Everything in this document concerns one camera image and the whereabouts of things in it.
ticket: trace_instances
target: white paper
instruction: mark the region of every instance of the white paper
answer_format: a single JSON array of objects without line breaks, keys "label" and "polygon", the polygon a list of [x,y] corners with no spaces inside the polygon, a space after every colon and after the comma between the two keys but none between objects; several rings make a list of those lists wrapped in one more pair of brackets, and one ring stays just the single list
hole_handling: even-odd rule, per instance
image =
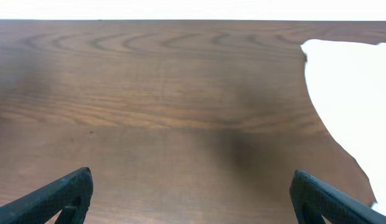
[{"label": "white paper", "polygon": [[305,79],[331,136],[367,174],[386,215],[386,44],[309,40]]}]

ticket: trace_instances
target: wood grain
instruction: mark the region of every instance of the wood grain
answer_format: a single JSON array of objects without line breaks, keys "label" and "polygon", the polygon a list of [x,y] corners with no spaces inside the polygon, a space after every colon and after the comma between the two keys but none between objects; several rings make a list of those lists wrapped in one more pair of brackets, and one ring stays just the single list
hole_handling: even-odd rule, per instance
[{"label": "wood grain", "polygon": [[81,166],[87,223],[295,223],[295,169],[370,205],[306,91],[308,39],[386,22],[0,21],[0,205]]}]

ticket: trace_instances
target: table surface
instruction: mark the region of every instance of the table surface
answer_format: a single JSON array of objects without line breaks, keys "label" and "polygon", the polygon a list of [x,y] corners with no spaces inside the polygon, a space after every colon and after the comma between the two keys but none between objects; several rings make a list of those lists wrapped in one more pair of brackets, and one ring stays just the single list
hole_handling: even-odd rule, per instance
[{"label": "table surface", "polygon": [[0,21],[0,206],[83,166],[87,223],[296,223],[296,169],[370,205],[309,99],[308,39],[386,22]]}]

